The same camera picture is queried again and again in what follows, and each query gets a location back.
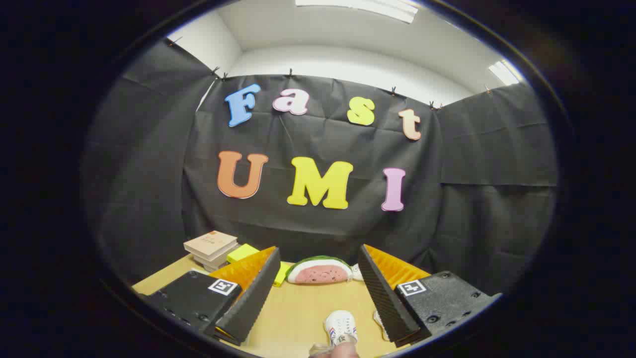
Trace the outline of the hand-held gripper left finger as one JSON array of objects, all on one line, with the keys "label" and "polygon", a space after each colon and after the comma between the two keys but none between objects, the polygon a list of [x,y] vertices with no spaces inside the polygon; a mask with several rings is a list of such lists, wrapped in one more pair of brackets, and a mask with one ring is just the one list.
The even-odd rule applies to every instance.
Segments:
[{"label": "hand-held gripper left finger", "polygon": [[143,298],[195,335],[241,345],[263,309],[280,267],[272,246],[208,275],[190,270]]}]

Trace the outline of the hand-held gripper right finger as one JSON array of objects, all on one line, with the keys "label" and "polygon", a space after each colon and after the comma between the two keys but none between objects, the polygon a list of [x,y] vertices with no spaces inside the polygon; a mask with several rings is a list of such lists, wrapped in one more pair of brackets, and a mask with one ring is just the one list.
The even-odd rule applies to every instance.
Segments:
[{"label": "hand-held gripper right finger", "polygon": [[360,246],[357,262],[397,348],[445,335],[501,297],[486,294],[448,270],[428,273],[367,244]]}]

